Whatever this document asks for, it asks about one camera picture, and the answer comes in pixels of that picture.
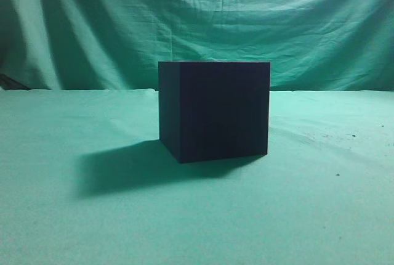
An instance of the cloth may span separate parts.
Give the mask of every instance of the cloth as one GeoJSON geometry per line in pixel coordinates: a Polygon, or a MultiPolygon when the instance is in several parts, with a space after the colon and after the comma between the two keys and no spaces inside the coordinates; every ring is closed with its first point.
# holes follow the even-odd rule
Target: cloth
{"type": "Polygon", "coordinates": [[[0,100],[1,264],[394,260],[392,92],[272,92],[267,156],[185,165],[152,89],[0,100]]]}
{"type": "Polygon", "coordinates": [[[271,61],[276,91],[394,90],[394,0],[0,0],[0,73],[158,86],[158,61],[271,61]]]}

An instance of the teal fabric backdrop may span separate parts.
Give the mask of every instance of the teal fabric backdrop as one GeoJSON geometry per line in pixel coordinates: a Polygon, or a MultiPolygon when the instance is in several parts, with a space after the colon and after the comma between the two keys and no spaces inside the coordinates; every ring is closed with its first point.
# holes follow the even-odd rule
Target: teal fabric backdrop
{"type": "Polygon", "coordinates": [[[394,89],[394,0],[0,0],[0,73],[157,89],[160,60],[272,61],[273,90],[394,89]]]}

